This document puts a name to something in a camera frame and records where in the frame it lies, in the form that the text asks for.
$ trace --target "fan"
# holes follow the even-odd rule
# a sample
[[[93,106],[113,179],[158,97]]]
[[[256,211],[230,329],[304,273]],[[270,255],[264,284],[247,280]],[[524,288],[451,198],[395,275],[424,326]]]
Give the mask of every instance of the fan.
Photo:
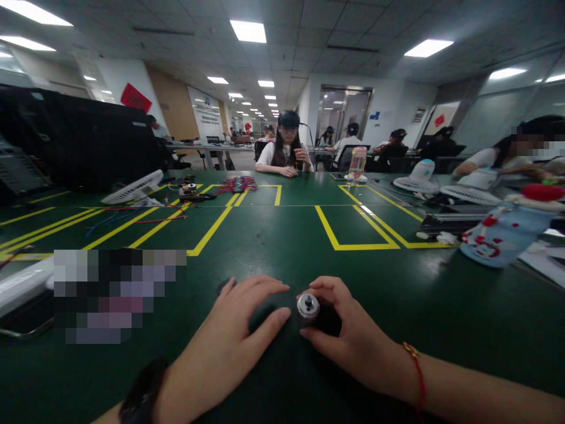
[[[485,206],[495,206],[502,202],[488,190],[493,186],[498,174],[491,168],[481,168],[461,178],[457,185],[446,185],[440,189],[443,194]]]
[[[154,191],[159,190],[159,182],[163,178],[163,171],[157,170],[137,181],[134,181],[130,185],[126,185],[124,188],[119,189],[115,193],[104,197],[101,201],[107,204],[118,204],[127,201],[141,200],[147,197]]]
[[[408,191],[437,193],[440,186],[430,181],[435,168],[434,161],[423,159],[414,167],[409,177],[397,178],[393,181],[393,184]]]

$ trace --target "ceiling light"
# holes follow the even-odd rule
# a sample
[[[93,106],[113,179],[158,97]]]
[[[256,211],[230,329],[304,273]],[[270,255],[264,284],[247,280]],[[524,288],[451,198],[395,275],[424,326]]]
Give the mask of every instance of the ceiling light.
[[[24,37],[12,37],[10,35],[0,35],[0,39],[4,41],[8,41],[9,43],[19,45],[21,47],[25,47],[31,50],[37,51],[56,51],[51,47],[44,46],[43,44],[36,43],[35,41],[28,40]]]
[[[554,75],[552,77],[549,77],[548,79],[546,79],[546,82],[553,82],[553,81],[560,81],[560,80],[565,80],[565,74]]]
[[[69,22],[58,18],[54,14],[51,14],[48,11],[45,11],[42,8],[27,1],[0,0],[0,6],[9,9],[12,12],[16,12],[17,14],[23,15],[35,22],[39,22],[40,24],[72,27],[72,24],[70,24]]]
[[[266,43],[265,27],[256,22],[230,21],[239,41]]]
[[[443,50],[445,47],[449,47],[451,44],[453,44],[453,41],[427,39],[412,50],[404,53],[404,56],[429,57]]]
[[[518,69],[518,68],[505,68],[499,71],[494,71],[490,74],[490,80],[502,80],[502,78],[512,77],[514,75],[523,74],[526,72],[526,69]]]
[[[210,81],[212,81],[215,84],[229,84],[229,82],[227,82],[225,79],[223,79],[222,77],[208,77],[208,79]]]

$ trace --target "bracelet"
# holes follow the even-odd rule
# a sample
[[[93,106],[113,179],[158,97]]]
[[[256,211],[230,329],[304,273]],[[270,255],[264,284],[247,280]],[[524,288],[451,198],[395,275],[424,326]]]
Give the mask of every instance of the bracelet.
[[[418,352],[414,346],[411,346],[406,342],[404,342],[402,345],[409,352],[412,358],[414,358],[414,362],[416,363],[416,369],[418,370],[418,380],[420,382],[420,401],[418,402],[416,414],[418,414],[420,422],[425,423],[425,420],[422,417],[422,410],[424,409],[424,401],[426,400],[426,386],[424,386],[424,375],[422,374],[422,368],[420,368],[420,362],[418,361],[420,352]]]

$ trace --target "right hand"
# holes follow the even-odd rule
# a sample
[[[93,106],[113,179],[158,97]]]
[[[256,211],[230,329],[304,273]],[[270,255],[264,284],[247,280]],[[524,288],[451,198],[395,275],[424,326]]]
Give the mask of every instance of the right hand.
[[[337,277],[318,277],[305,293],[333,305],[341,318],[341,333],[332,337],[308,327],[300,334],[365,387],[388,395],[401,390],[396,387],[397,376],[406,360],[414,367],[410,356],[375,324],[344,282]]]
[[[288,178],[298,177],[298,173],[296,172],[296,169],[292,167],[281,168],[278,173]]]

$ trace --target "pixelated area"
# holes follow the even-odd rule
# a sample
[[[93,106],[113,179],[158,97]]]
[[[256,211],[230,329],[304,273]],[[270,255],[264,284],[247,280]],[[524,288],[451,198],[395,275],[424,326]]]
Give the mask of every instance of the pixelated area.
[[[143,326],[166,283],[184,275],[186,250],[55,250],[55,326],[72,345],[114,345]]]

